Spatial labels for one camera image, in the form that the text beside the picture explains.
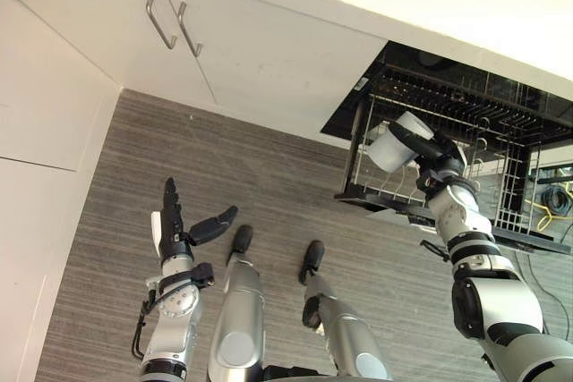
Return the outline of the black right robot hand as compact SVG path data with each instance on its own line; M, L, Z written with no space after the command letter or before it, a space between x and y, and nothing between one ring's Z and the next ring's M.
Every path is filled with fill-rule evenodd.
M463 150L442 132L426 139L397 122L389 125L389 132L405 148L402 156L405 163L414 160L422 169L451 170L456 174L462 174L466 168Z

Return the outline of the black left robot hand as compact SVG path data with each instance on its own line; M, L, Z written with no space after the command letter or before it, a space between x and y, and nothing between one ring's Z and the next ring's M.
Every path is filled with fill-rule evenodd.
M218 216L192 225L188 231L184 229L181 212L175 180L168 177L164 186L163 207L151 214L153 241L161 263L179 254L192 256L191 247L217 239L233 224L238 207L230 206Z

